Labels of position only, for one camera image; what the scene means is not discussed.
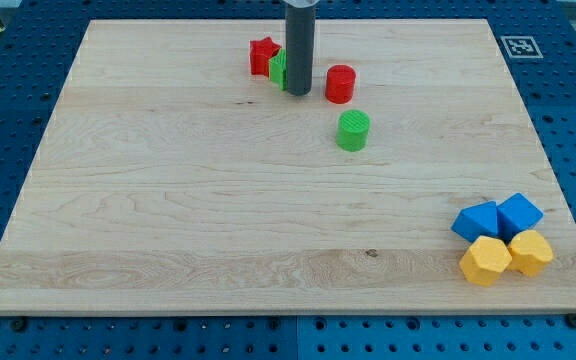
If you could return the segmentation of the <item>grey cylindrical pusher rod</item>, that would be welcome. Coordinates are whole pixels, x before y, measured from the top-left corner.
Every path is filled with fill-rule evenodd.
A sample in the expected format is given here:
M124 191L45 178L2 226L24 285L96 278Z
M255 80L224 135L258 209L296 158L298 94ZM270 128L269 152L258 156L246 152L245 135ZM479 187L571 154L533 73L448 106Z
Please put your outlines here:
M286 90L311 91L317 0L285 0Z

